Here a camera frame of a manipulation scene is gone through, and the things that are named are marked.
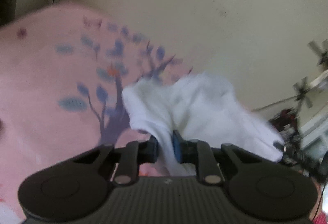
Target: circular pad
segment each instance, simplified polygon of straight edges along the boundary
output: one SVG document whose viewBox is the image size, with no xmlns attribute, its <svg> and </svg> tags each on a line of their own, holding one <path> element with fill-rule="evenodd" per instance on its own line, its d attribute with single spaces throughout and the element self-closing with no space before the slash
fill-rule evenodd
<svg viewBox="0 0 328 224">
<path fill-rule="evenodd" d="M 294 220 L 309 214 L 318 197 L 311 179 L 290 168 L 268 171 L 261 164 L 253 168 L 242 170 L 229 182 L 229 194 L 240 209 L 270 221 Z"/>
<path fill-rule="evenodd" d="M 48 222 L 66 222 L 84 217 L 100 207 L 109 185 L 97 173 L 48 175 L 43 171 L 28 177 L 18 199 L 26 215 Z"/>
</svg>

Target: blue leaf print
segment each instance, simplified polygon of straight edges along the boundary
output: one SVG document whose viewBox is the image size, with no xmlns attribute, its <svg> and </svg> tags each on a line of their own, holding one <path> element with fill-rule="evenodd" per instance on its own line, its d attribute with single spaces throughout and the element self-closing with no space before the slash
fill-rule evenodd
<svg viewBox="0 0 328 224">
<path fill-rule="evenodd" d="M 74 51 L 74 47 L 69 44 L 57 45 L 56 52 L 59 54 L 72 54 Z"/>
<path fill-rule="evenodd" d="M 80 92 L 80 94 L 82 94 L 83 96 L 86 96 L 86 97 L 89 96 L 89 89 L 83 83 L 78 83 L 77 89 Z"/>
<path fill-rule="evenodd" d="M 87 109 L 86 102 L 79 97 L 67 97 L 58 101 L 58 104 L 61 108 L 72 112 L 79 112 Z"/>
<path fill-rule="evenodd" d="M 86 35 L 81 36 L 81 43 L 84 44 L 85 46 L 89 46 L 89 47 L 92 47 L 92 45 L 93 45 L 92 40 Z"/>
<path fill-rule="evenodd" d="M 105 110 L 105 115 L 110 116 L 110 117 L 114 117 L 117 116 L 119 113 L 119 111 L 116 108 L 106 108 Z"/>
<path fill-rule="evenodd" d="M 107 71 L 104 70 L 103 68 L 97 68 L 96 72 L 98 77 L 106 82 L 112 82 L 114 80 L 114 77 L 108 75 Z"/>
<path fill-rule="evenodd" d="M 132 41 L 135 44 L 140 43 L 142 40 L 146 39 L 145 35 L 143 35 L 142 33 L 135 33 L 132 36 Z"/>
<path fill-rule="evenodd" d="M 129 70 L 125 67 L 122 62 L 115 62 L 114 68 L 120 72 L 121 76 L 125 76 L 129 73 Z"/>
<path fill-rule="evenodd" d="M 95 53 L 98 53 L 100 51 L 100 44 L 97 43 L 93 50 L 95 51 Z"/>
<path fill-rule="evenodd" d="M 124 44 L 120 39 L 117 39 L 114 43 L 114 49 L 107 50 L 107 56 L 122 56 L 124 50 Z"/>
<path fill-rule="evenodd" d="M 140 50 L 140 54 L 141 54 L 141 56 L 149 56 L 153 49 L 154 49 L 154 46 L 152 44 L 148 45 L 145 50 Z"/>
<path fill-rule="evenodd" d="M 152 44 L 148 45 L 147 48 L 146 48 L 146 53 L 148 55 L 150 55 L 153 49 L 154 49 L 154 46 Z"/>
<path fill-rule="evenodd" d="M 163 46 L 160 46 L 156 51 L 156 58 L 159 61 L 162 61 L 165 56 L 165 49 Z"/>
<path fill-rule="evenodd" d="M 128 29 L 127 26 L 124 26 L 124 27 L 122 28 L 122 30 L 121 30 L 121 34 L 122 34 L 123 36 L 125 36 L 125 37 L 129 35 L 129 29 Z"/>
<path fill-rule="evenodd" d="M 117 30 L 118 30 L 118 26 L 113 23 L 108 23 L 107 28 L 111 32 L 117 32 Z"/>
<path fill-rule="evenodd" d="M 101 87 L 101 85 L 98 85 L 96 94 L 99 101 L 101 101 L 102 103 L 106 102 L 106 99 L 108 98 L 108 93 L 103 87 Z"/>
</svg>

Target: red striped fabric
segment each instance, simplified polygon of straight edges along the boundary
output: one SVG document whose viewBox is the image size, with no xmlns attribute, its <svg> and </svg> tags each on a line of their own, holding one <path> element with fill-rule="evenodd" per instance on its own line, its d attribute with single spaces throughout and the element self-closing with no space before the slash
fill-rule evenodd
<svg viewBox="0 0 328 224">
<path fill-rule="evenodd" d="M 321 211 L 321 213 L 314 219 L 314 224 L 327 224 L 326 214 Z"/>
</svg>

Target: ribbed surface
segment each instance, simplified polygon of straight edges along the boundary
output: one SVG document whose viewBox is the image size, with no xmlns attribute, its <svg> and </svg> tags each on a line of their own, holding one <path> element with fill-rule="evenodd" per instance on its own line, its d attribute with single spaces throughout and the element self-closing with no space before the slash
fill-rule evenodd
<svg viewBox="0 0 328 224">
<path fill-rule="evenodd" d="M 26 224 L 41 223 L 31 220 L 26 222 Z M 66 222 L 66 224 L 220 223 L 270 222 L 253 219 L 238 211 L 227 200 L 221 188 L 203 186 L 193 177 L 140 178 L 133 186 L 115 189 L 104 206 L 94 214 L 78 221 Z M 304 219 L 288 223 L 311 222 Z"/>
</svg>

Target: red object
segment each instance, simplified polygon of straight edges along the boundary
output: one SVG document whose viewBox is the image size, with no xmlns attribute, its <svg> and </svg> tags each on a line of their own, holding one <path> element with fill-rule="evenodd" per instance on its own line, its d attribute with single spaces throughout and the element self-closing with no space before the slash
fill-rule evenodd
<svg viewBox="0 0 328 224">
<path fill-rule="evenodd" d="M 107 73 L 112 77 L 118 77 L 120 75 L 119 70 L 113 68 L 113 66 L 107 68 Z"/>
<path fill-rule="evenodd" d="M 317 216 L 314 220 L 313 220 L 314 224 L 327 224 L 327 220 L 326 220 L 326 214 L 321 211 L 321 213 L 319 214 L 319 216 Z"/>
<path fill-rule="evenodd" d="M 148 176 L 148 173 L 143 173 L 143 172 L 139 171 L 139 176 Z"/>
<path fill-rule="evenodd" d="M 19 30 L 17 31 L 17 37 L 20 39 L 23 39 L 27 36 L 27 31 L 24 28 L 19 28 Z"/>
</svg>

